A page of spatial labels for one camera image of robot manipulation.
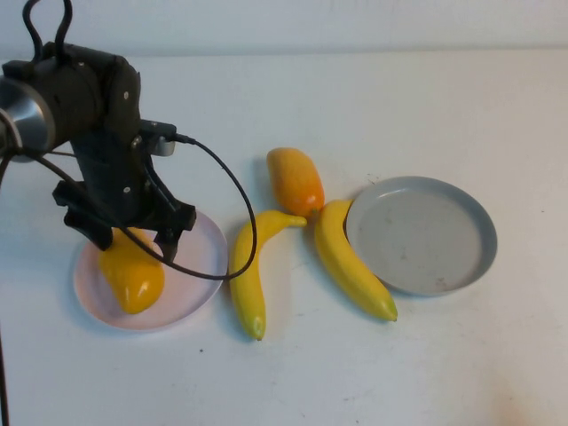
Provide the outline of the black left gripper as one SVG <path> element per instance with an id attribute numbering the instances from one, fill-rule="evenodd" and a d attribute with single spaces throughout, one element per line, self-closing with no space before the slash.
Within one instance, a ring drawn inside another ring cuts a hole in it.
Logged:
<path id="1" fill-rule="evenodd" d="M 111 247 L 111 228 L 118 225 L 158 231 L 154 243 L 163 264 L 174 262 L 181 231 L 190 231 L 195 207 L 177 200 L 154 170 L 153 155 L 173 153 L 175 132 L 134 132 L 125 139 L 114 132 L 82 132 L 54 139 L 71 144 L 83 181 L 61 182 L 52 195 L 67 213 L 64 223 L 98 249 Z"/>

